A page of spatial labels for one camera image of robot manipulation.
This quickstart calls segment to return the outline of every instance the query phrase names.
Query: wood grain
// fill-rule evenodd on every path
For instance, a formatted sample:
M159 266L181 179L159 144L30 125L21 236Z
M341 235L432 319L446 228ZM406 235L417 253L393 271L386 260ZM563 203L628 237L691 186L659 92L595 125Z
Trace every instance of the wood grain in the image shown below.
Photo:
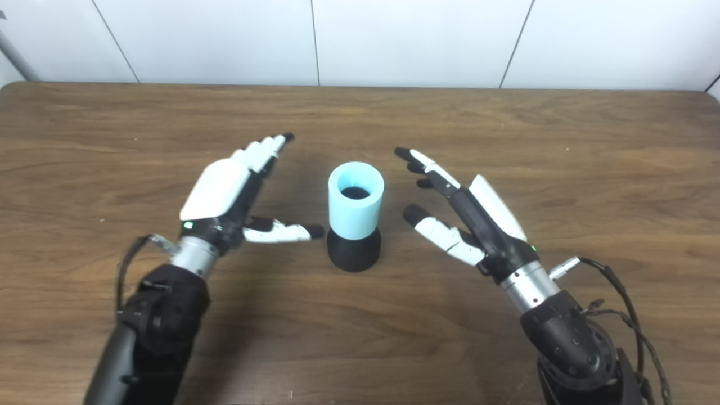
M254 213L326 223L328 175L366 161L386 181L382 257L350 275L322 242L228 255L180 404L542 402L508 299L403 222L411 202L457 220L395 146L462 182L483 173L547 267L613 265L676 403L716 403L720 106L706 94L42 83L0 94L0 403L80 403L131 239L175 235L205 165L288 130ZM161 260L144 252L128 281ZM592 270L561 284L621 307ZM603 324L633 352L621 322Z

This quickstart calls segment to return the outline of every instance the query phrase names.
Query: wire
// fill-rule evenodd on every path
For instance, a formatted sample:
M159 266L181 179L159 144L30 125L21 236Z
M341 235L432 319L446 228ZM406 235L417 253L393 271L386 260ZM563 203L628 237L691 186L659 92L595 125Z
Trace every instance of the wire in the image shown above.
M127 248L127 251L125 252L125 255L122 257L122 260L120 260L120 263L117 264L117 279L115 280L115 312L119 313L122 311L122 289L125 285L125 275L127 274L127 268L130 266L130 263L132 262L132 259L135 257L136 254L145 246L146 243L148 243L148 240L153 234L148 234L145 236L140 236L139 238L136 238L132 243L130 244L130 247Z
M640 329L640 320L637 317L637 312L635 312L635 306L633 306L632 301L630 300L630 296L627 293L627 290L625 289L625 286L620 281L620 279L615 275L615 272L610 266L605 266L604 264L600 264L596 262L595 260L588 259L587 257L578 257L581 263L585 263L587 265L593 266L594 268L600 270L600 273L608 279L610 284L615 288L615 291L620 294L620 296L623 298L623 302L625 303L625 307L628 309L628 313L630 314L630 319L633 321L635 326L637 326L637 329L635 329L635 347L637 350L637 372L639 374L643 373L643 370L645 369L645 347L643 345L642 341L642 331Z
M655 350L655 346L652 345L650 342L650 339L648 339L640 330L640 325L633 322L633 320L624 312L622 311L616 311L614 309L599 309L599 310L590 310L586 311L586 316L597 316L597 315L604 315L607 313L611 313L614 315L620 316L625 324L632 328L635 331L636 336L640 336L640 339L642 340L643 344L647 346L647 351L650 353L650 358L652 359L652 363L655 365L655 369L657 370L657 375L660 377L660 395L662 396L662 403L665 405L672 405L672 395L670 393L670 383L667 381L667 376L665 375L665 370L662 368L662 364L660 363L660 358L657 356L657 350Z

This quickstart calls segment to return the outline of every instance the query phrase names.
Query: cylindrical cup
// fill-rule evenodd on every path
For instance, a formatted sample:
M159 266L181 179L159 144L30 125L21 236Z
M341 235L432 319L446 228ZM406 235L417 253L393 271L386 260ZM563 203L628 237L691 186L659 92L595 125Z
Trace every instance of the cylindrical cup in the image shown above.
M348 272L369 269L378 260L382 238L377 228L385 183L373 166L352 161L328 180L330 231L328 254Z

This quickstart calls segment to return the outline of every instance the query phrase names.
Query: black base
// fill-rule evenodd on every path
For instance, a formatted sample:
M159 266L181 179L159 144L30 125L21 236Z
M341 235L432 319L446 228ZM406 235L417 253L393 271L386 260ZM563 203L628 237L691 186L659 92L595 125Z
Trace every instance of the black base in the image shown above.
M644 387L644 382L638 379L625 352L618 349L617 353L617 382L591 391L573 391L560 386L553 381L552 375L546 372L542 361L539 360L538 375L545 403L548 405L644 405L643 398L646 400L652 398L652 390L649 386Z
M356 241L342 238L330 228L328 255L339 269L357 273L369 269L377 262L380 257L381 242L382 238L378 228L375 228L366 238Z

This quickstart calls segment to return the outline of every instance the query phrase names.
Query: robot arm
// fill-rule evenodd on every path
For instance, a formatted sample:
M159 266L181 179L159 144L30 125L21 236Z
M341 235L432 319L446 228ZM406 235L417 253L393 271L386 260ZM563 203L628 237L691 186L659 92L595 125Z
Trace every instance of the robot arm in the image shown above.
M450 228L415 204L406 207L405 220L448 255L491 276L508 294L521 314L523 331L540 353L547 402L641 404L643 387L625 354L615 350L605 331L554 281L579 261L558 266L551 277L484 177L476 176L466 188L419 151L396 148L395 154L408 162L408 170L425 176L417 181L420 188L434 188L448 200L469 232ZM623 402L607 400L618 397Z
M316 225L283 224L248 213L278 153L293 139L285 133L252 142L208 165L180 212L180 240L138 238L119 266L116 326L88 388L86 405L171 405L210 304L206 280L217 260L243 241L309 241ZM127 266L146 242L168 254L122 302Z

